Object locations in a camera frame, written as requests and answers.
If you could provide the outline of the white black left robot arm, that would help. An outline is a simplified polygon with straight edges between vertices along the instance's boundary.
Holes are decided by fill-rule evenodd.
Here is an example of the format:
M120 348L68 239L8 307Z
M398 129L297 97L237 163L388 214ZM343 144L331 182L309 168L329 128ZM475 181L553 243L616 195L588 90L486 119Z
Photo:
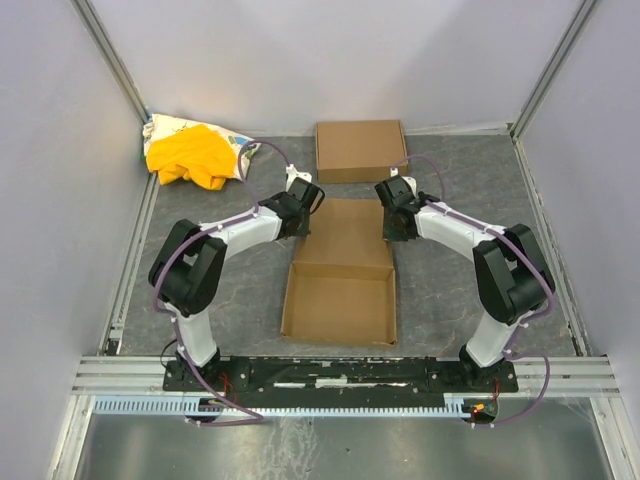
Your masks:
M296 177L284 191L258 201L251 209L206 224L188 219L172 227L148 274L153 308L170 316L179 354L196 367L219 357L209 320L224 263L260 244L310 233L310 217L325 199L324 191Z

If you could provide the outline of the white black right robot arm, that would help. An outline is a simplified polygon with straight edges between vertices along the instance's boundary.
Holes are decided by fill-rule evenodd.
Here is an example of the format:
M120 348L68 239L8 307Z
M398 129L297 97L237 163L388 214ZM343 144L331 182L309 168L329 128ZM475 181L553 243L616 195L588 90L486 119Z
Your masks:
M375 186L388 242L424 239L470 260L483 314L460 361L473 372L506 358L514 336L553 308L555 283L532 230L506 228L465 215L421 192L397 173Z

